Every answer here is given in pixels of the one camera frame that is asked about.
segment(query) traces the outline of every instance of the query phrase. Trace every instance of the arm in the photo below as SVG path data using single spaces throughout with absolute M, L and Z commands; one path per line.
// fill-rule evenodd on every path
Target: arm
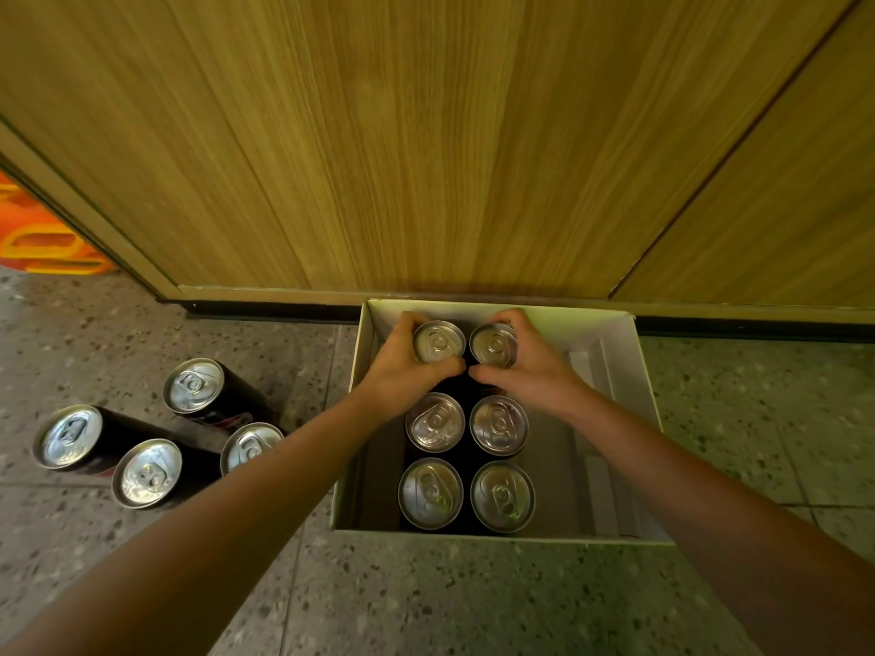
M 566 420 L 638 491 L 678 548 L 769 654 L 875 653 L 875 569 L 591 389 L 525 314 L 509 370 L 470 374 Z
M 4 656 L 206 654 L 368 437 L 461 359 L 417 361 L 405 313 L 364 381 L 277 448 L 169 512 L 86 573 Z

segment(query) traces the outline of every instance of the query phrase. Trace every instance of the can rim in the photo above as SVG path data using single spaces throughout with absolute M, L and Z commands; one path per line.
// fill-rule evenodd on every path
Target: can rim
M 480 407 L 480 404 L 486 402 L 487 400 L 495 400 L 496 397 L 503 398 L 504 400 L 510 400 L 512 403 L 514 403 L 514 405 L 519 408 L 520 414 L 522 415 L 523 423 L 525 423 L 525 426 L 526 426 L 526 434 L 522 437 L 522 440 L 520 441 L 520 446 L 517 447 L 516 449 L 514 449 L 513 451 L 504 452 L 504 451 L 493 451 L 492 449 L 487 449 L 487 447 L 483 444 L 482 441 L 479 440 L 479 438 L 477 437 L 477 434 L 474 432 L 474 415 L 477 413 L 477 409 Z M 515 456 L 520 451 L 522 451 L 522 447 L 524 447 L 526 445 L 526 440 L 529 439 L 529 415 L 526 414 L 526 410 L 523 409 L 523 407 L 519 404 L 519 402 L 517 400 L 514 400 L 510 396 L 498 395 L 498 394 L 494 394 L 491 396 L 485 396 L 484 398 L 481 398 L 480 400 L 478 400 L 474 404 L 474 407 L 471 408 L 471 413 L 468 415 L 468 430 L 471 431 L 471 437 L 474 438 L 474 441 L 477 443 L 477 446 L 479 446 L 483 451 L 487 452 L 490 456 L 497 456 L 499 458 L 509 458 L 510 456 Z
M 514 331 L 514 328 L 512 326 L 510 326 L 509 324 L 505 324 L 504 322 L 487 322 L 487 323 L 483 323 L 480 326 L 476 327 L 474 329 L 474 331 L 471 332 L 471 336 L 468 337 L 468 349 L 471 350 L 472 355 L 474 355 L 474 358 L 479 363 L 482 363 L 485 365 L 490 365 L 490 364 L 487 364 L 486 361 L 481 359 L 478 356 L 477 351 L 474 349 L 474 337 L 480 331 L 485 330 L 485 329 L 499 329 L 502 331 L 506 331 L 507 333 L 509 333 L 511 336 L 514 337 L 514 341 L 516 341 L 516 331 Z M 501 366 L 501 368 L 510 368 L 512 365 L 514 365 L 514 364 Z
M 445 324 L 453 331 L 453 333 L 458 334 L 459 340 L 462 341 L 462 350 L 461 350 L 461 352 L 458 353 L 458 356 L 464 357 L 465 350 L 468 349 L 468 339 L 465 337 L 465 333 L 461 329 L 458 328 L 457 324 L 453 324 L 452 322 L 450 322 L 448 320 L 429 320 L 426 323 L 420 324 L 415 330 L 413 330 L 413 352 L 414 352 L 414 354 L 416 354 L 416 352 L 417 352 L 417 334 L 420 332 L 420 330 L 422 330 L 423 327 L 428 327 L 428 326 L 431 326 L 432 324 Z
M 136 454 L 140 453 L 140 451 L 142 449 L 144 449 L 147 445 L 159 444 L 159 443 L 160 444 L 169 444 L 171 447 L 173 447 L 176 450 L 176 452 L 178 454 L 180 454 L 180 472 L 179 472 L 179 474 L 176 475 L 176 480 L 173 481 L 173 484 L 167 489 L 167 492 L 165 494 L 158 497 L 157 499 L 150 501 L 148 504 L 133 504 L 129 501 L 126 501 L 126 497 L 124 495 L 122 495 L 122 491 L 120 488 L 121 480 L 122 480 L 121 474 L 124 474 L 124 466 L 130 462 L 131 458 L 133 458 Z M 176 487 L 176 485 L 179 484 L 180 477 L 182 476 L 182 468 L 184 465 L 185 465 L 185 459 L 183 458 L 180 447 L 178 447 L 176 445 L 175 441 L 168 440 L 168 439 L 165 439 L 163 437 L 154 437 L 150 440 L 141 441 L 140 443 L 135 444 L 124 456 L 122 456 L 122 459 L 120 461 L 118 461 L 118 464 L 115 465 L 115 471 L 113 472 L 112 481 L 110 482 L 110 490 L 112 491 L 112 496 L 118 504 L 120 504 L 122 507 L 124 507 L 126 509 L 137 510 L 137 509 L 147 509 L 149 507 L 154 507 L 159 502 L 167 499 L 167 496 L 170 495 L 170 493 L 173 492 L 173 489 Z
M 171 382 L 174 381 L 180 375 L 180 371 L 183 368 L 185 368 L 186 366 L 193 364 L 194 362 L 197 362 L 197 361 L 205 361 L 207 363 L 213 364 L 216 368 L 219 369 L 219 373 L 221 374 L 220 375 L 221 382 L 219 384 L 218 391 L 216 391 L 215 395 L 210 400 L 208 400 L 203 405 L 195 407 L 194 409 L 182 409 L 180 407 L 174 407 L 174 406 L 170 405 L 169 396 L 170 396 L 170 384 L 171 384 Z M 225 368 L 222 366 L 222 364 L 220 364 L 218 361 L 216 361 L 216 359 L 211 359 L 209 357 L 193 357 L 191 359 L 183 361 L 180 364 L 177 364 L 173 368 L 173 370 L 170 371 L 170 373 L 167 375 L 167 379 L 165 379 L 164 389 L 161 391 L 161 399 L 164 401 L 165 407 L 167 407 L 167 409 L 169 409 L 173 414 L 191 415 L 191 414 L 194 414 L 195 412 L 200 411 L 204 407 L 209 407 L 210 405 L 212 405 L 213 402 L 219 397 L 219 394 L 221 394 L 221 390 L 222 390 L 222 388 L 224 388 L 224 386 L 225 386 Z
M 437 527 L 427 527 L 426 528 L 426 527 L 422 527 L 422 526 L 418 525 L 414 520 L 410 519 L 410 516 L 407 514 L 407 511 L 404 509 L 404 503 L 401 501 L 401 487 L 404 484 L 404 479 L 407 478 L 408 472 L 410 472 L 410 470 L 412 470 L 415 465 L 421 465 L 424 463 L 440 463 L 440 464 L 442 464 L 450 472 L 453 473 L 454 477 L 458 481 L 458 492 L 460 495 L 460 497 L 458 498 L 458 506 L 456 507 L 456 510 L 453 512 L 453 515 L 446 522 L 444 522 L 443 525 L 438 525 Z M 407 466 L 407 469 L 404 470 L 403 474 L 401 474 L 401 480 L 398 481 L 397 499 L 398 499 L 398 507 L 401 509 L 401 515 L 403 515 L 404 518 L 406 518 L 407 521 L 410 522 L 411 525 L 413 525 L 413 527 L 415 527 L 417 529 L 422 529 L 425 532 L 434 532 L 435 530 L 445 528 L 447 525 L 452 523 L 456 518 L 458 518 L 458 515 L 462 511 L 462 505 L 465 504 L 465 484 L 462 483 L 462 476 L 458 473 L 458 470 L 456 470 L 456 468 L 453 467 L 450 463 L 447 463 L 445 460 L 443 460 L 443 458 L 438 458 L 436 456 L 430 456 L 428 458 L 420 458 L 419 460 L 415 460 L 412 463 L 410 463 Z
M 428 394 L 421 397 L 421 399 L 419 399 L 419 400 L 424 400 L 428 396 L 440 396 L 441 398 L 446 398 L 447 400 L 449 400 L 453 404 L 454 407 L 458 408 L 458 413 L 462 415 L 462 434 L 460 436 L 458 436 L 458 440 L 455 440 L 446 449 L 426 449 L 418 441 L 413 439 L 413 436 L 410 434 L 410 428 L 408 428 L 408 425 L 407 425 L 407 413 L 406 412 L 404 413 L 404 432 L 407 433 L 407 439 L 409 439 L 413 443 L 413 446 L 415 446 L 420 451 L 423 451 L 425 453 L 446 453 L 447 451 L 452 449 L 454 446 L 456 446 L 456 444 L 458 444 L 460 441 L 462 441 L 462 439 L 465 437 L 465 410 L 462 409 L 462 406 L 459 404 L 458 400 L 456 400 L 454 397 L 450 396 L 449 394 L 444 394 L 440 391 L 430 391 Z
M 273 430 L 279 435 L 280 439 L 285 439 L 285 434 L 282 430 L 279 430 L 272 423 L 268 423 L 267 421 L 253 421 L 252 423 L 247 423 L 245 426 L 241 426 L 227 439 L 224 446 L 221 448 L 221 455 L 219 456 L 219 472 L 221 472 L 222 476 L 226 476 L 230 474 L 230 470 L 227 468 L 227 458 L 231 455 L 231 449 L 234 448 L 234 445 L 240 440 L 242 436 L 243 430 L 249 430 L 258 426 L 259 428 L 267 428 L 268 430 Z
M 103 413 L 97 407 L 95 407 L 93 405 L 82 404 L 82 405 L 68 405 L 67 407 L 61 407 L 60 409 L 55 410 L 51 414 L 51 416 L 48 419 L 46 419 L 46 421 L 43 423 L 43 425 L 39 427 L 39 430 L 37 431 L 37 435 L 33 438 L 33 444 L 31 445 L 31 456 L 33 457 L 34 461 L 40 467 L 42 467 L 44 470 L 55 470 L 55 471 L 65 470 L 68 467 L 72 467 L 74 464 L 81 463 L 82 460 L 85 457 L 87 457 L 89 453 L 91 453 L 93 451 L 94 446 L 96 446 L 97 442 L 95 442 L 94 445 L 91 447 L 91 449 L 87 450 L 80 457 L 76 458 L 75 460 L 73 460 L 67 464 L 62 464 L 62 465 L 52 465 L 52 464 L 47 463 L 41 454 L 41 450 L 42 450 L 41 445 L 46 440 L 46 436 L 48 435 L 49 430 L 51 430 L 51 426 L 53 426 L 55 424 L 57 419 L 59 419 L 60 416 L 64 415 L 67 412 L 76 412 L 76 411 L 81 410 L 81 409 L 91 409 L 94 412 L 96 412 L 98 415 L 100 415 L 100 417 L 101 417 L 101 432 L 97 436 L 97 438 L 100 439 L 100 435 L 103 434 Z
M 492 525 L 488 525 L 487 521 L 480 517 L 480 513 L 477 510 L 477 505 L 474 503 L 474 484 L 477 483 L 477 479 L 480 478 L 480 475 L 483 474 L 484 471 L 488 467 L 495 467 L 497 465 L 503 465 L 505 467 L 513 467 L 517 472 L 519 472 L 520 475 L 522 476 L 522 478 L 525 479 L 526 485 L 529 486 L 529 494 L 532 497 L 532 504 L 531 504 L 531 507 L 529 508 L 529 516 L 525 520 L 523 520 L 523 522 L 519 525 L 519 527 L 514 527 L 513 529 L 497 529 L 497 528 L 494 528 Z M 483 527 L 485 527 L 486 529 L 490 529 L 496 533 L 502 533 L 502 534 L 517 533 L 517 532 L 519 532 L 519 530 L 525 528 L 531 522 L 532 516 L 535 515 L 535 506 L 536 506 L 535 484 L 532 483 L 531 477 L 529 476 L 529 474 L 526 473 L 525 470 L 523 470 L 518 464 L 511 463 L 509 460 L 493 460 L 493 461 L 490 461 L 489 463 L 486 463 L 485 465 L 483 465 L 483 467 L 481 467 L 479 470 L 477 470 L 477 473 L 474 474 L 474 478 L 471 481 L 471 493 L 470 494 L 471 494 L 471 508 L 474 511 L 474 515 L 477 516 L 477 520 L 480 521 L 480 523 L 483 525 Z

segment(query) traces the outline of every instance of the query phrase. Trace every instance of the left hand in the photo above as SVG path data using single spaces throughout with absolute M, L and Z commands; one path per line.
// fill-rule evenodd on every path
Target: left hand
M 429 319 L 421 313 L 409 310 L 401 313 L 365 379 L 354 390 L 366 395 L 385 420 L 409 410 L 441 380 L 465 371 L 461 357 L 449 357 L 433 364 L 424 364 L 417 358 L 413 331 L 426 322 Z

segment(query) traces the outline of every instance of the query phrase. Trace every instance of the pull tab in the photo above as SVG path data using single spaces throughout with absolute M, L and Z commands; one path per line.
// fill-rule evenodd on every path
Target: pull tab
M 161 486 L 167 483 L 167 472 L 155 463 L 146 463 L 137 473 L 137 478 L 145 488 L 154 492 L 160 492 Z
M 513 518 L 516 514 L 516 502 L 514 502 L 514 494 L 510 492 L 507 485 L 496 485 L 493 487 L 493 501 L 501 512 L 501 515 L 506 518 Z
M 88 425 L 88 419 L 84 416 L 77 416 L 64 424 L 64 429 L 61 430 L 58 439 L 64 446 L 70 446 L 73 442 L 79 439 L 79 436 L 85 432 L 85 427 Z
M 432 344 L 432 350 L 436 350 L 441 352 L 442 350 L 446 350 L 447 340 L 446 336 L 440 331 L 432 331 L 429 334 L 429 343 Z
M 264 442 L 257 435 L 247 435 L 240 440 L 240 449 L 246 460 L 252 460 L 264 452 Z
M 185 371 L 176 378 L 176 383 L 182 386 L 190 394 L 197 394 L 202 388 L 204 388 L 206 381 L 200 374 L 197 374 L 194 371 Z
M 495 354 L 504 352 L 504 337 L 500 334 L 493 334 L 492 340 L 489 341 L 489 352 Z
M 489 410 L 489 426 L 495 435 L 508 439 L 516 436 L 514 423 L 503 405 L 495 405 Z
M 422 498 L 427 505 L 439 509 L 442 513 L 446 513 L 450 509 L 447 501 L 450 492 L 437 474 L 429 471 L 420 474 L 417 485 L 422 491 Z
M 432 405 L 422 412 L 422 414 L 417 417 L 417 420 L 424 423 L 425 428 L 431 430 L 432 433 L 437 433 L 446 428 L 448 416 L 446 407 L 443 405 Z

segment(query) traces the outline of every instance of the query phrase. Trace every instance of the terrazzo floor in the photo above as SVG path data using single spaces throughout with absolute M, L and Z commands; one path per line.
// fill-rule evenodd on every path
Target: terrazzo floor
M 38 423 L 95 401 L 218 448 L 158 391 L 216 357 L 294 429 L 345 392 L 355 327 L 188 320 L 122 275 L 0 274 L 0 643 L 159 517 L 31 462 Z M 665 430 L 875 561 L 875 348 L 643 338 Z M 214 654 L 748 654 L 674 548 L 331 533 L 328 497 Z

